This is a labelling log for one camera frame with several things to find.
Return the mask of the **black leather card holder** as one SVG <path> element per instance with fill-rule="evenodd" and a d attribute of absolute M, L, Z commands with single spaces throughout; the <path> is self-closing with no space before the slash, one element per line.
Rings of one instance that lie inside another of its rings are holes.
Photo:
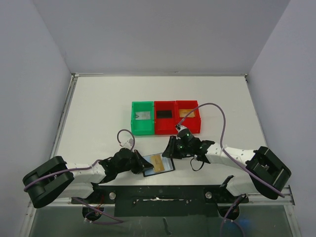
<path fill-rule="evenodd" d="M 162 153 L 145 156 L 144 159 L 153 165 L 153 168 L 143 172 L 144 177 L 167 173 L 175 170 L 173 159 L 164 157 Z"/>

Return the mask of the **green plastic bin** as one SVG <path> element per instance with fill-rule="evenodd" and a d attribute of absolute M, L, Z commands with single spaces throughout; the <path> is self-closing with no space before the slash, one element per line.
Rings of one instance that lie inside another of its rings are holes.
<path fill-rule="evenodd" d="M 135 136 L 154 135 L 154 102 L 133 101 L 131 105 L 131 131 Z"/>

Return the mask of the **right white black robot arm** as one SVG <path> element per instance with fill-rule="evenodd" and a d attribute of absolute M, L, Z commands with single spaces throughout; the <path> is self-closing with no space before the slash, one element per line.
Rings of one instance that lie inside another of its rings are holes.
<path fill-rule="evenodd" d="M 290 169 L 267 147 L 243 150 L 224 147 L 210 140 L 200 140 L 187 128 L 176 136 L 170 136 L 162 153 L 166 158 L 194 158 L 203 163 L 222 164 L 238 168 L 248 174 L 248 178 L 233 176 L 225 184 L 233 196 L 260 193 L 275 200 L 282 197 L 281 191 L 291 176 Z"/>

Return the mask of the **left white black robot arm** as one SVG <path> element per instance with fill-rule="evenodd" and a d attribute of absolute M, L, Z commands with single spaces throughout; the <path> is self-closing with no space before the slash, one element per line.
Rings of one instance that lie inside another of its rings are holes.
<path fill-rule="evenodd" d="M 153 167 L 137 150 L 122 148 L 114 156 L 91 165 L 67 163 L 55 156 L 25 175 L 22 182 L 33 207 L 42 208 L 58 198 L 86 199 L 99 184 L 113 181 L 120 173 L 139 174 Z"/>

